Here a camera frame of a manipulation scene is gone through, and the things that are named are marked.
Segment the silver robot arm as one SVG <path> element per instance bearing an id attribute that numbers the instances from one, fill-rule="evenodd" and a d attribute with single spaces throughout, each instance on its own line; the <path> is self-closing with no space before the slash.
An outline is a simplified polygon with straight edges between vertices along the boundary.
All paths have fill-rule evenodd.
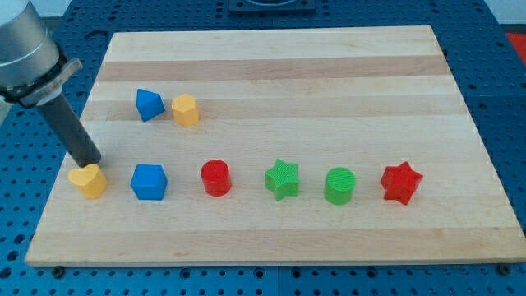
<path id="1" fill-rule="evenodd" d="M 8 103 L 45 104 L 81 69 L 52 40 L 31 1 L 1 2 L 1 96 Z"/>

